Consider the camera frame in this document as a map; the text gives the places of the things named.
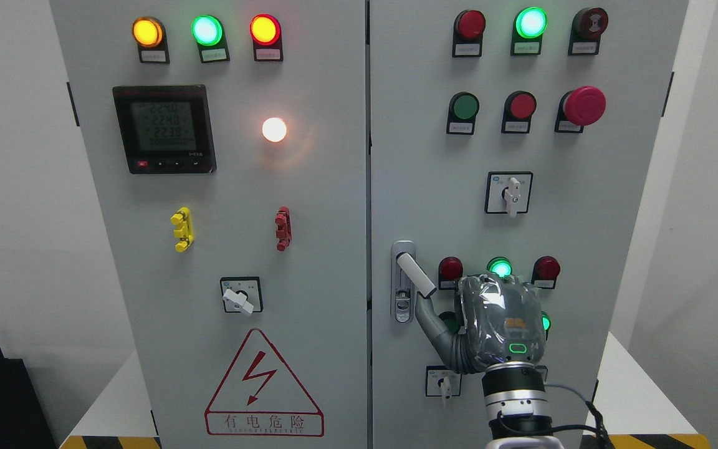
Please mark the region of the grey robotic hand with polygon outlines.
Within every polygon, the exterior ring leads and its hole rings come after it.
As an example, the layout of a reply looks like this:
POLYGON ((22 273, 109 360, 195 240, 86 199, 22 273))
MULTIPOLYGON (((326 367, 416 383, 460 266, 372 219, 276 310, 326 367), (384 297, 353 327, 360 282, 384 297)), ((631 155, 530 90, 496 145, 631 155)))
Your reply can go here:
POLYGON ((542 308, 529 284, 495 273, 457 281, 465 333, 450 332, 430 298, 420 297, 415 316, 442 363, 459 374, 476 374, 497 364, 537 364, 545 353, 547 332, 542 308))

